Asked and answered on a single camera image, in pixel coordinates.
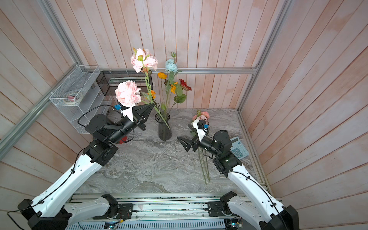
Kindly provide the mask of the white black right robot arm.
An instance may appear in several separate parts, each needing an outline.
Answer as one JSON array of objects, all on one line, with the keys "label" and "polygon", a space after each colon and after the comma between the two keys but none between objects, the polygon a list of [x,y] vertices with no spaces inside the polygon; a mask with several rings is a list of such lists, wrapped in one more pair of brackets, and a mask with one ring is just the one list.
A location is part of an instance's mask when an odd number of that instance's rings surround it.
[{"label": "white black right robot arm", "polygon": [[220,130],[214,137],[195,135],[192,139],[177,137],[186,151],[206,150],[211,154],[219,173],[234,182],[250,199],[244,202],[236,193],[228,192],[220,199],[225,215],[235,214],[246,220],[257,230],[298,230],[299,214],[292,206],[284,206],[270,195],[247,171],[241,161],[232,153],[232,141],[226,130]]}]

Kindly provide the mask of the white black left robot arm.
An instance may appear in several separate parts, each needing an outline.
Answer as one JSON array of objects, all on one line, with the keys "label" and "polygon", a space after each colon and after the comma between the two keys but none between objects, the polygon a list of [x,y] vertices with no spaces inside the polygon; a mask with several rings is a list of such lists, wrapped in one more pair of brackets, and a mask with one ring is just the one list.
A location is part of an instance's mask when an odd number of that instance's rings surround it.
[{"label": "white black left robot arm", "polygon": [[89,218],[122,218],[117,200],[105,194],[96,200],[68,205],[68,199],[95,172],[105,166],[118,151],[118,144],[136,127],[145,130],[145,123],[154,105],[137,105],[118,110],[121,119],[113,123],[105,114],[95,115],[85,130],[93,141],[78,153],[75,163],[53,185],[34,199],[25,199],[18,211],[32,230],[64,230]]}]

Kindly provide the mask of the pink peony spray stem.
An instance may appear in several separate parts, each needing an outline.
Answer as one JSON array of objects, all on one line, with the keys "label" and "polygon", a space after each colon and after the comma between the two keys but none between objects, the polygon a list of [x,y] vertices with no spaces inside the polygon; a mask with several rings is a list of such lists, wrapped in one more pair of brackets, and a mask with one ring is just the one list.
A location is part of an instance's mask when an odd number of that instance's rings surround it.
[{"label": "pink peony spray stem", "polygon": [[196,115],[192,118],[192,121],[194,122],[196,119],[201,119],[201,120],[206,120],[208,121],[210,118],[210,115],[208,112],[204,111],[201,112],[200,110],[197,110]]}]

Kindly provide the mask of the pink carnation spray stem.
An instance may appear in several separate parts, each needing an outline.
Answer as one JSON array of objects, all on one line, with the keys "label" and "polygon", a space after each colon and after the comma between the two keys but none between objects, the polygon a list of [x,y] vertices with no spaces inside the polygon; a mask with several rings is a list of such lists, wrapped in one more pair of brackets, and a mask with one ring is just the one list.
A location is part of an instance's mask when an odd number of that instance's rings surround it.
[{"label": "pink carnation spray stem", "polygon": [[199,162],[200,162],[204,182],[205,182],[205,185],[207,185],[206,170],[205,170],[205,156],[203,155],[203,151],[201,149],[198,149],[198,156],[199,156]]}]

